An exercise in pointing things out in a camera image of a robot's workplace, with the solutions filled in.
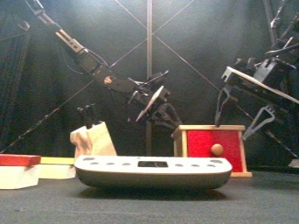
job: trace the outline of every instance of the red object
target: red object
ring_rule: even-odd
[[[210,147],[220,144],[220,157],[229,161],[233,172],[242,172],[237,130],[186,130],[186,142],[189,158],[214,158]]]
[[[0,154],[1,166],[29,166],[41,162],[41,156]]]

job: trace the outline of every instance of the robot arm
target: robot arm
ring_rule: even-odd
[[[92,53],[90,50],[86,49],[78,41],[69,36],[69,34],[46,16],[38,0],[23,1],[29,6],[33,15],[41,20],[45,26],[47,26],[49,31],[62,43],[69,56],[74,59],[75,64],[93,77],[101,86],[120,92],[129,99],[129,102],[134,102],[144,108],[136,121],[138,122],[142,117],[154,122],[154,124],[166,124],[164,125],[165,127],[172,127],[174,129],[176,126],[181,124],[181,121],[173,111],[173,107],[169,107],[169,103],[165,104],[165,97],[168,96],[169,91],[164,88],[164,86],[154,91],[156,86],[160,84],[166,72],[154,74],[148,82],[137,82],[130,79],[118,80],[108,70],[108,67],[100,63],[101,59],[97,55],[94,55],[94,53]],[[166,108],[168,110],[170,109],[169,113],[165,112],[165,109],[162,112],[157,113],[156,110],[161,105],[168,105]]]
[[[98,84],[106,88],[116,90],[122,93],[132,93],[136,84],[129,80],[118,80],[108,68],[101,65],[100,59],[86,49],[78,41],[69,36],[69,34],[61,29],[61,27],[51,21],[46,16],[42,5],[38,0],[23,0],[33,12],[33,15],[41,20],[47,26],[47,29],[54,34],[55,38],[63,44],[69,56],[74,59],[75,64],[83,69],[83,71],[92,75],[93,79]]]

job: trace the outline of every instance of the wooden box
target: wooden box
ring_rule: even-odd
[[[184,158],[225,158],[230,177],[252,177],[246,170],[241,125],[180,125],[172,133],[173,155]]]

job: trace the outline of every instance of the black backdrop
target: black backdrop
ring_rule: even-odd
[[[7,153],[71,156],[74,148],[69,134],[81,126],[75,107],[96,103],[117,154],[144,155],[145,126],[126,122],[124,97],[97,83],[83,88],[90,77],[67,69],[65,62],[75,71],[79,70],[51,40],[41,22],[25,9],[22,1],[1,3],[7,13],[30,24],[31,34],[6,143],[62,105],[34,132],[9,148]],[[118,79],[145,80],[146,1],[50,0],[41,1],[41,4],[63,31],[109,65],[116,63],[112,72]],[[272,4],[276,9],[278,1],[272,1]],[[289,1],[289,17],[293,10],[294,1]],[[213,124],[217,95],[224,86],[220,76],[225,66],[233,65],[236,58],[261,60],[269,46],[262,1],[153,0],[153,73],[169,70],[164,85],[172,92],[169,102],[182,124]],[[250,118],[260,105],[252,97],[245,94],[240,96],[238,106]],[[249,123],[249,117],[237,108],[222,120],[222,124],[248,126]],[[274,127],[274,131],[288,145],[285,126]],[[153,156],[172,155],[170,133],[165,128],[153,127]],[[292,159],[261,131],[244,144],[248,165],[286,165]]]

